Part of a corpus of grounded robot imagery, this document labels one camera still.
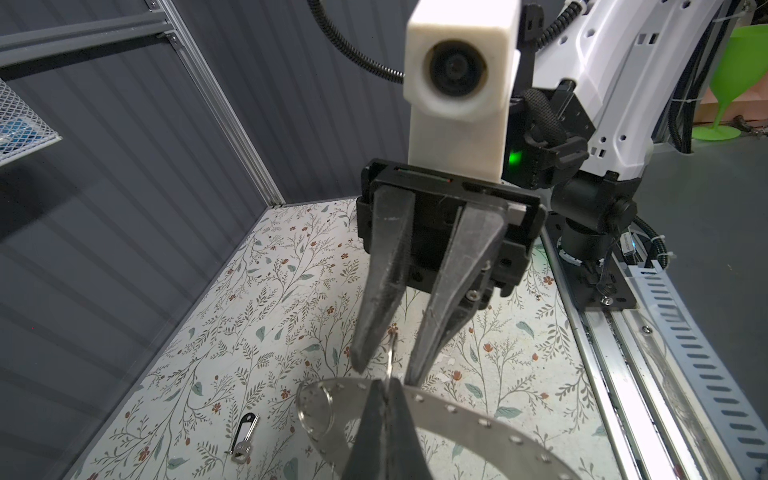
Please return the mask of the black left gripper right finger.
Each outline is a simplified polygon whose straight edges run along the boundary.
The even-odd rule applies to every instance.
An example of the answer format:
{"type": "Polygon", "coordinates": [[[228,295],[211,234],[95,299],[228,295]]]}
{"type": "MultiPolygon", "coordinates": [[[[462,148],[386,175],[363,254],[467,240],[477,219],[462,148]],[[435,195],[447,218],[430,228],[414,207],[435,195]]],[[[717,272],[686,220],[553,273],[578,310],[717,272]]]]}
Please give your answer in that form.
{"type": "Polygon", "coordinates": [[[385,478],[432,479],[403,386],[395,377],[386,382],[385,403],[385,478]]]}

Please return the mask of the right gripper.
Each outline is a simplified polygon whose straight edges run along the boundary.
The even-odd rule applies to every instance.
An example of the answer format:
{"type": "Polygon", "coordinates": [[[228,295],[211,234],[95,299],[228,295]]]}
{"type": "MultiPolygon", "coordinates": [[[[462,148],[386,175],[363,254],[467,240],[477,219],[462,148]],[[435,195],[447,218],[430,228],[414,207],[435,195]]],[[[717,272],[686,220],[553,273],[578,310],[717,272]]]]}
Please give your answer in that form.
{"type": "Polygon", "coordinates": [[[407,284],[432,290],[404,376],[405,384],[422,385],[442,348],[474,315],[487,284],[486,267],[491,265],[490,286],[510,296],[546,218],[536,194],[372,160],[361,172],[357,198],[358,236],[370,262],[350,345],[353,369],[366,370],[407,284]],[[507,206],[510,219],[505,208],[480,205],[466,206],[458,218],[468,203],[507,206]]]}

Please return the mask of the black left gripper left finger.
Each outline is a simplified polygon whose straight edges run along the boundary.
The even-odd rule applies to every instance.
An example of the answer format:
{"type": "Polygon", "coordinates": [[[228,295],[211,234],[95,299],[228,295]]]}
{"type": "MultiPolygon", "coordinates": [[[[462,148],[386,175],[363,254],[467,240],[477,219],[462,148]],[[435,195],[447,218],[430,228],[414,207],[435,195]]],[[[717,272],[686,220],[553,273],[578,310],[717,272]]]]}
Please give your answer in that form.
{"type": "Polygon", "coordinates": [[[375,380],[366,399],[350,457],[343,470],[343,480],[385,478],[385,387],[375,380]]]}

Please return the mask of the key with black tag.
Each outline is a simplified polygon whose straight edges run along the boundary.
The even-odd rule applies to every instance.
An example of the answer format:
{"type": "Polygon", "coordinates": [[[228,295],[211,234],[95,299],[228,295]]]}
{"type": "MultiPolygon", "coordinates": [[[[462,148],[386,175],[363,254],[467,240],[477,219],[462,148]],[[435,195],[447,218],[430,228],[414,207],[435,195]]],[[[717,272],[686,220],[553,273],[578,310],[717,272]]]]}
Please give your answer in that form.
{"type": "Polygon", "coordinates": [[[259,422],[259,416],[246,413],[239,421],[229,450],[230,459],[236,464],[245,464],[250,457],[252,437],[259,422]]]}

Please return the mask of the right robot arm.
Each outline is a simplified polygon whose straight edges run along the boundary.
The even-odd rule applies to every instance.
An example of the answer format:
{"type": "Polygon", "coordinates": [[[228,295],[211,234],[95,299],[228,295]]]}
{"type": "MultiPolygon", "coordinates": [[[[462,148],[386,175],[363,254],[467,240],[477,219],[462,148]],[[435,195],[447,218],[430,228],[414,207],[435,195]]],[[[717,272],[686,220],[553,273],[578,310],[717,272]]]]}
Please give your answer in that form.
{"type": "Polygon", "coordinates": [[[586,283],[602,285],[632,222],[651,137],[666,104],[735,1],[571,1],[554,21],[525,1],[420,1],[404,65],[371,59],[320,1],[326,38],[366,71],[401,86],[411,108],[405,163],[361,173],[358,233],[368,276],[349,361],[367,369],[407,288],[426,292],[405,383],[510,295],[549,214],[586,283]]]}

